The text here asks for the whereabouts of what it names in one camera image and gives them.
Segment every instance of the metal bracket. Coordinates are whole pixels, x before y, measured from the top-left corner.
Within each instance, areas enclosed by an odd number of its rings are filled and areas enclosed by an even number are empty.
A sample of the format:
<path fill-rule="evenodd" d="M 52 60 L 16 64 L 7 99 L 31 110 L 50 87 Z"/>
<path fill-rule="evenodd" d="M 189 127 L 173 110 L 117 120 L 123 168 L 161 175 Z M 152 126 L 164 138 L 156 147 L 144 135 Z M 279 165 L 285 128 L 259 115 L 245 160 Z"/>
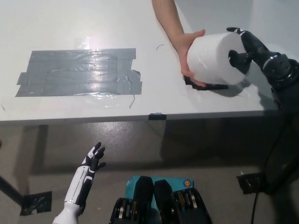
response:
<path fill-rule="evenodd" d="M 31 215 L 34 210 L 37 213 L 51 211 L 52 208 L 52 191 L 43 192 L 34 195 L 25 195 L 21 205 L 20 216 Z"/>
<path fill-rule="evenodd" d="M 264 192 L 268 186 L 264 172 L 237 176 L 243 194 Z"/>

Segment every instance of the black tape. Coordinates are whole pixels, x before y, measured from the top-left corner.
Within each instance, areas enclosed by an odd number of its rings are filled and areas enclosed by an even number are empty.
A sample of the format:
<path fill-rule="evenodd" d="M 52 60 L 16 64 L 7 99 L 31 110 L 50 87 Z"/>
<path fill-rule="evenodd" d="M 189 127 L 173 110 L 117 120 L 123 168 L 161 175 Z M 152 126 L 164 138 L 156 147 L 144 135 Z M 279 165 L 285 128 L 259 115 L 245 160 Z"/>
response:
<path fill-rule="evenodd" d="M 151 113 L 149 114 L 149 120 L 166 120 L 167 115 L 162 113 Z"/>
<path fill-rule="evenodd" d="M 184 77 L 185 84 L 191 85 L 193 89 L 195 90 L 227 90 L 228 85 L 222 85 L 222 84 L 206 84 L 205 87 L 196 85 L 194 82 L 191 81 L 189 77 Z"/>

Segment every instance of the human arm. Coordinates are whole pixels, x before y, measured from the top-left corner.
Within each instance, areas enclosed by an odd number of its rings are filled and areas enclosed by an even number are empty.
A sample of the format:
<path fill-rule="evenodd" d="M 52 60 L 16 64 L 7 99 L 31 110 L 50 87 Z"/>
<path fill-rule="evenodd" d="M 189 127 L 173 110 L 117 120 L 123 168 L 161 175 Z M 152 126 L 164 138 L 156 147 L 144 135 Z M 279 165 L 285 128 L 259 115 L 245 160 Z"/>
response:
<path fill-rule="evenodd" d="M 158 21 L 178 53 L 182 74 L 190 77 L 195 84 L 205 86 L 205 83 L 193 79 L 194 74 L 189 70 L 187 63 L 187 54 L 190 46 L 197 37 L 205 34 L 205 30 L 192 34 L 184 33 L 174 0 L 152 0 L 152 4 Z"/>

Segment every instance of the human hand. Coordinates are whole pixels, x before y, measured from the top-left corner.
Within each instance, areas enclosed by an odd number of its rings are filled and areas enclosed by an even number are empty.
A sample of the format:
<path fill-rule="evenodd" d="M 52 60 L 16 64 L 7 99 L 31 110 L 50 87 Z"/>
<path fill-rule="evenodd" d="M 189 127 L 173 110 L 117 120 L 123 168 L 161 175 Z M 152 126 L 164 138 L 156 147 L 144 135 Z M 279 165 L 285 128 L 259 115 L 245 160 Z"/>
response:
<path fill-rule="evenodd" d="M 194 82 L 196 85 L 205 87 L 206 84 L 203 82 L 199 82 L 194 79 L 194 73 L 189 70 L 189 66 L 187 63 L 187 54 L 189 51 L 189 48 L 193 44 L 193 41 L 197 37 L 201 37 L 205 34 L 205 30 L 201 30 L 192 34 L 181 34 L 176 37 L 176 39 L 173 41 L 173 46 L 175 50 L 178 53 L 178 58 L 181 64 L 181 72 L 184 76 L 189 77 L 192 82 Z"/>

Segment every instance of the teal box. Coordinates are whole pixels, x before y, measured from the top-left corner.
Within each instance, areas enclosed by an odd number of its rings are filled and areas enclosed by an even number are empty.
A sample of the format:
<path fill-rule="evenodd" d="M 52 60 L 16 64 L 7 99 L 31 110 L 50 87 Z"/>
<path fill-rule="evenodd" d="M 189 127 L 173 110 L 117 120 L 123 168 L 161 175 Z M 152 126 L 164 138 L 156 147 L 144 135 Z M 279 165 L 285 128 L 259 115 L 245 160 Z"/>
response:
<path fill-rule="evenodd" d="M 125 198 L 131 198 L 131 199 L 133 198 L 135 185 L 136 182 L 139 180 L 139 177 L 140 176 L 133 176 L 131 179 L 127 181 Z M 154 184 L 156 181 L 166 180 L 172 187 L 172 191 L 178 191 L 178 190 L 194 187 L 194 181 L 193 179 L 190 178 L 171 178 L 171 177 L 151 176 L 151 179 L 153 180 Z M 151 203 L 151 207 L 155 210 L 158 210 L 154 196 L 153 196 L 153 201 Z"/>

